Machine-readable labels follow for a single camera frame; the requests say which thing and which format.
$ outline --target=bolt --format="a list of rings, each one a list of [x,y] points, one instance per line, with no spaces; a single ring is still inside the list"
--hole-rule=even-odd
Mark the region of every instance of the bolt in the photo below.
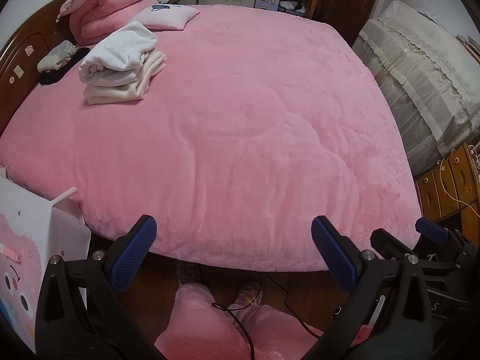
[[[104,257],[105,257],[105,252],[103,250],[97,250],[92,253],[92,258],[94,260],[100,261]]]
[[[413,265],[418,264],[419,261],[419,258],[414,254],[410,254],[406,259],[409,261],[410,264]]]
[[[371,250],[364,250],[362,253],[361,253],[362,257],[367,260],[367,261],[371,261],[375,258],[375,253],[372,252]]]
[[[49,259],[49,263],[52,264],[52,265],[57,264],[59,261],[60,261],[60,256],[58,256],[57,254],[50,257],[50,259]]]

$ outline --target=storage box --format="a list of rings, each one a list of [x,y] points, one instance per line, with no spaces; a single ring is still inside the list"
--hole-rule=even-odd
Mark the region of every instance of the storage box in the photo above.
[[[9,181],[0,168],[0,310],[35,351],[35,317],[45,268],[52,255],[87,257],[90,230],[71,188],[49,201]]]
[[[255,8],[277,11],[280,0],[255,0]]]

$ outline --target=pink pants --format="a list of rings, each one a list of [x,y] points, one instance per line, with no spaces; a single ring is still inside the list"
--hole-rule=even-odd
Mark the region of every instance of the pink pants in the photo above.
[[[186,283],[177,291],[170,323],[155,346],[169,360],[249,360],[250,347],[243,332],[225,312],[212,306],[212,294],[202,284]],[[236,311],[249,333],[258,360],[299,360],[317,341],[291,315],[270,306]],[[311,327],[318,335],[323,332]],[[366,340],[363,326],[352,345]]]

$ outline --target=nightstand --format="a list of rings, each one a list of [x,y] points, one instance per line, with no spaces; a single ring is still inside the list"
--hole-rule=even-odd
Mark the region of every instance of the nightstand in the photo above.
[[[479,246],[480,218],[467,205],[456,202],[445,192],[469,204],[480,214],[479,173],[466,143],[444,159],[442,168],[438,164],[417,178],[415,187],[424,218],[442,227],[460,230],[468,240]]]

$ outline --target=patterned sock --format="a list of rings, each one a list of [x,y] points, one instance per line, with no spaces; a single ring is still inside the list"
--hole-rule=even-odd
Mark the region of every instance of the patterned sock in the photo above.
[[[186,282],[200,283],[200,267],[192,262],[178,261],[177,278],[179,285]]]
[[[238,290],[235,304],[240,306],[246,306],[250,304],[258,306],[262,301],[262,296],[263,292],[260,283],[258,281],[250,280],[243,283],[240,287],[240,290]]]

